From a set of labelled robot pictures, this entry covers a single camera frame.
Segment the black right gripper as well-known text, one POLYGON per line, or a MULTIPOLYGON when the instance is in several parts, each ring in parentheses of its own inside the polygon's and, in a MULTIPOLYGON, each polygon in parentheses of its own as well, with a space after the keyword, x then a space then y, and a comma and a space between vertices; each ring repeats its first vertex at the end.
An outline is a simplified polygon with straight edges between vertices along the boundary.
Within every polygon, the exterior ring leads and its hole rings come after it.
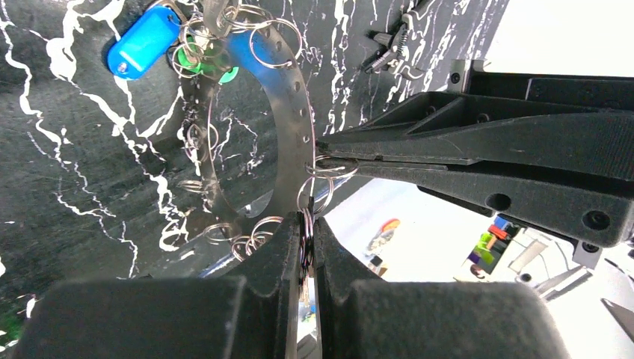
POLYGON ((318 148, 338 156, 327 166, 411 182, 562 238, 631 239, 633 78, 489 64, 453 61, 448 93, 417 94, 322 137, 318 148))

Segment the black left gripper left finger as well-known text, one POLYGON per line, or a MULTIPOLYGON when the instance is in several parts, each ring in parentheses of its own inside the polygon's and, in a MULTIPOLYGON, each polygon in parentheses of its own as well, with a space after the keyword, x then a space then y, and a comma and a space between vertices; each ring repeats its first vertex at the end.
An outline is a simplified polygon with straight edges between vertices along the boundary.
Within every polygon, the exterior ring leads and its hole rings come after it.
POLYGON ((295 358, 301 216, 220 277, 97 280, 49 290, 14 358, 295 358))

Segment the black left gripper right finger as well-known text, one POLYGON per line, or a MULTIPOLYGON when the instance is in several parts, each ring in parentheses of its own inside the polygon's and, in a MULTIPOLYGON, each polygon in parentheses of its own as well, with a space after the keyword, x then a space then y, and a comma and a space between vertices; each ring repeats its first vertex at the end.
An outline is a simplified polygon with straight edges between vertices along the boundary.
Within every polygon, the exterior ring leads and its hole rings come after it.
POLYGON ((314 225, 324 358, 568 358, 544 302, 513 283, 389 282, 314 225))

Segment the black key fob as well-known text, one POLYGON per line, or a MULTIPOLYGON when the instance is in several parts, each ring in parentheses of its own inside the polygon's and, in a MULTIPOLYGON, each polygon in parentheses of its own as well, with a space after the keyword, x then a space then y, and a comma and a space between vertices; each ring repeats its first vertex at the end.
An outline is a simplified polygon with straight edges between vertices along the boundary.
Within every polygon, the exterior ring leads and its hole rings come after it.
POLYGON ((310 197, 306 207, 300 211, 300 258, 299 258, 299 299, 306 306, 310 306, 310 271, 313 264, 314 242, 314 197, 310 197))

